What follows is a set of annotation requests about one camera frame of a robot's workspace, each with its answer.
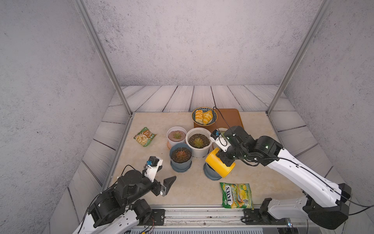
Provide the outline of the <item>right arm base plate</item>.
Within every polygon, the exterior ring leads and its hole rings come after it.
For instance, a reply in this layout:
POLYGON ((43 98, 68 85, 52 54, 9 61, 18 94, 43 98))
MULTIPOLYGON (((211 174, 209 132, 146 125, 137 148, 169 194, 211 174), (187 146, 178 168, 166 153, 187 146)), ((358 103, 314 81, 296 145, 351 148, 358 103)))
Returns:
POLYGON ((241 222, 245 225, 287 225, 287 219, 276 219, 267 211, 243 209, 241 222))

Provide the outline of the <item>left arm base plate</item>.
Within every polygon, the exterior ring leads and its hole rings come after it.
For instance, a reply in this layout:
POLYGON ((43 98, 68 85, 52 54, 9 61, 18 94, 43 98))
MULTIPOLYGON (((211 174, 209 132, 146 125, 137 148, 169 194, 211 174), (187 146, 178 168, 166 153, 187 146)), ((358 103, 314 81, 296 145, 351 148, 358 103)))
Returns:
POLYGON ((138 226, 163 226, 165 222, 165 209, 152 209, 140 218, 138 226))

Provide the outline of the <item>large white pot dark soil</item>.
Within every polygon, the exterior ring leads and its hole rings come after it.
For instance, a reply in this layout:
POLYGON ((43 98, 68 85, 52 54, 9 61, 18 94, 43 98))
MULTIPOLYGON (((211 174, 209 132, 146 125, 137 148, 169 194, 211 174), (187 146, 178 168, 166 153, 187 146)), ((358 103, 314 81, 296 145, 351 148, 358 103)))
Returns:
POLYGON ((204 128, 193 128, 186 135, 186 143, 192 149, 192 156, 197 159, 206 157, 211 150, 210 131, 204 128))

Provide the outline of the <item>yellow watering can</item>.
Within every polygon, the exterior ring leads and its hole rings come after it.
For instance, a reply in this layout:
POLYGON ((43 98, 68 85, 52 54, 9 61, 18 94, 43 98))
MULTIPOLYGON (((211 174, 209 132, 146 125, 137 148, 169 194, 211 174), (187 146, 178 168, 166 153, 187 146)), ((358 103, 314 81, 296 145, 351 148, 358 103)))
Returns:
POLYGON ((232 163, 230 166, 226 166, 220 158, 217 157, 221 149, 216 147, 211 151, 206 158, 206 163, 222 178, 225 178, 234 169, 236 163, 232 163))

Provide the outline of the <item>blue pot pink succulent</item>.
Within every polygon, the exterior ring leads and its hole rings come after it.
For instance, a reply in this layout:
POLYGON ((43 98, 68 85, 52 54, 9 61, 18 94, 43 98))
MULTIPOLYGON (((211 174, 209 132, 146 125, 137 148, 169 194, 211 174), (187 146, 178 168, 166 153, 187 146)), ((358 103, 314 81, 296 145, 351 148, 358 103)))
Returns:
POLYGON ((204 174, 207 178, 213 181, 220 180, 222 177, 213 169, 211 168, 207 163, 204 164, 204 174))

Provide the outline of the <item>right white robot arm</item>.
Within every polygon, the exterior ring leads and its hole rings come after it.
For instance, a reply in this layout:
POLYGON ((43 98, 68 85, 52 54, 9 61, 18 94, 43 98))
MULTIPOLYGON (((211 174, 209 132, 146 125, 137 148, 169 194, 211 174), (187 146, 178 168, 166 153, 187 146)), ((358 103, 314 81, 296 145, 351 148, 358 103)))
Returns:
POLYGON ((214 130, 210 140, 217 144, 213 155, 218 165, 211 164, 220 177, 220 170, 232 169, 236 160, 249 166, 268 167, 299 186, 304 196, 297 199, 264 199, 255 222, 268 223, 285 218, 305 218, 318 226, 335 230, 349 218, 347 201, 351 187, 337 184, 315 173, 298 161, 279 142, 269 136, 254 139, 244 128, 234 126, 221 134, 214 130))

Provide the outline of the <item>blue pot red succulent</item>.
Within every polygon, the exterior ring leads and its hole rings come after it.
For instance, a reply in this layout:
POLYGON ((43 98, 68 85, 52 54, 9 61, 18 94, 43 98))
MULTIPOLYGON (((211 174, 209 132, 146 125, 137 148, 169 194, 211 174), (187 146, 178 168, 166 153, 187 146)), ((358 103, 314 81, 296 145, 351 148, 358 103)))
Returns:
POLYGON ((192 150, 185 143, 174 145, 169 157, 172 169, 178 173, 186 172, 192 166, 192 150))

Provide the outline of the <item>white pot pink-green succulent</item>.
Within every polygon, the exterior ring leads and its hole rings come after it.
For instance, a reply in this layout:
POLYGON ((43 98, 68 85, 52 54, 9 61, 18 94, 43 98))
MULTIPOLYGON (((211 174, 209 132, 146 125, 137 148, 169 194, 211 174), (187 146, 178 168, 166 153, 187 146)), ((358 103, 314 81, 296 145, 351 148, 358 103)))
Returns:
POLYGON ((167 131, 168 142, 171 144, 172 147, 178 143, 185 143, 186 134, 187 132, 183 127, 172 127, 167 131))

